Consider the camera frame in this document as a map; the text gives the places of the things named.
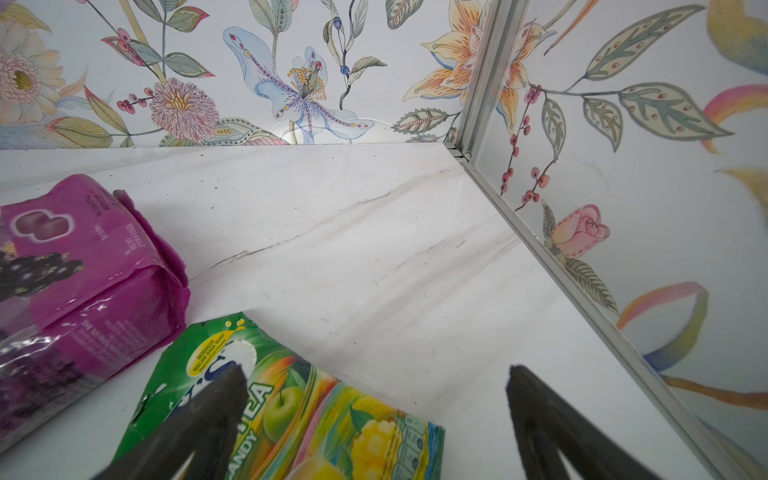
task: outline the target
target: green apple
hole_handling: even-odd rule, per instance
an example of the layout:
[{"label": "green apple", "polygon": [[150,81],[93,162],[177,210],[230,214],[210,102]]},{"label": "green apple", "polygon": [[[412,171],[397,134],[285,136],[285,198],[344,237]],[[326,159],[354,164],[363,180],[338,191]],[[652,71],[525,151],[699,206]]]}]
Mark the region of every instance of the green apple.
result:
[{"label": "green apple", "polygon": [[262,427],[272,443],[278,443],[288,429],[296,412],[299,411],[304,391],[297,386],[282,389],[264,406]]}]

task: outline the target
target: pink flower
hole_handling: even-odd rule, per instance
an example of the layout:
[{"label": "pink flower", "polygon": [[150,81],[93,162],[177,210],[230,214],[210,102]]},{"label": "pink flower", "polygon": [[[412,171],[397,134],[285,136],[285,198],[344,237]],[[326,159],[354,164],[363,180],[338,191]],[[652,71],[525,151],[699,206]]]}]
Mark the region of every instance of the pink flower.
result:
[{"label": "pink flower", "polygon": [[558,223],[552,240],[566,257],[578,258],[610,235],[608,227],[600,223],[600,209],[584,205]]},{"label": "pink flower", "polygon": [[181,140],[201,142],[214,135],[219,121],[216,104],[195,84],[172,78],[154,86],[149,104],[152,121]]}]

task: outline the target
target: white marble surface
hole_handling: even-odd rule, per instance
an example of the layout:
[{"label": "white marble surface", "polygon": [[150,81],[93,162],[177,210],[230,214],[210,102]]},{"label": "white marble surface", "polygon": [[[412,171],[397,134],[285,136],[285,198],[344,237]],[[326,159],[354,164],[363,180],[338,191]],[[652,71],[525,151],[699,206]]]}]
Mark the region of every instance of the white marble surface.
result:
[{"label": "white marble surface", "polygon": [[[446,427],[443,478],[524,478],[505,383],[525,364],[664,478],[709,478],[440,144],[0,153],[0,204],[87,172],[187,262],[188,321],[244,310],[309,361]],[[156,352],[0,456],[89,478]]]}]

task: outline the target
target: plastic packaging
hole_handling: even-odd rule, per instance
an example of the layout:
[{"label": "plastic packaging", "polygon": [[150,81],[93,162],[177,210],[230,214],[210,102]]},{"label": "plastic packaging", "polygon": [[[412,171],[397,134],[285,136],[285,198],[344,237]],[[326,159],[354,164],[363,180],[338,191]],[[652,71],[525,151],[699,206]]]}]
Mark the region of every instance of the plastic packaging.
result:
[{"label": "plastic packaging", "polygon": [[0,451],[184,328],[184,263],[74,175],[0,207]]},{"label": "plastic packaging", "polygon": [[227,480],[439,480],[443,427],[324,373],[242,313],[190,325],[163,352],[115,458],[233,365],[249,398]]}]

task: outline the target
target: floral wallpaper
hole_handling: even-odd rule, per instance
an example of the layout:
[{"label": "floral wallpaper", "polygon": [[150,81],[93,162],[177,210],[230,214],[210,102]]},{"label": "floral wallpaper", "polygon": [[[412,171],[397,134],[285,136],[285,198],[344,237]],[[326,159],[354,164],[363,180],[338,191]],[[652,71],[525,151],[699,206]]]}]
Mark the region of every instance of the floral wallpaper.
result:
[{"label": "floral wallpaper", "polygon": [[488,13],[423,3],[0,0],[0,147],[449,141]]},{"label": "floral wallpaper", "polygon": [[540,0],[525,18],[475,166],[766,478],[768,3]]}]

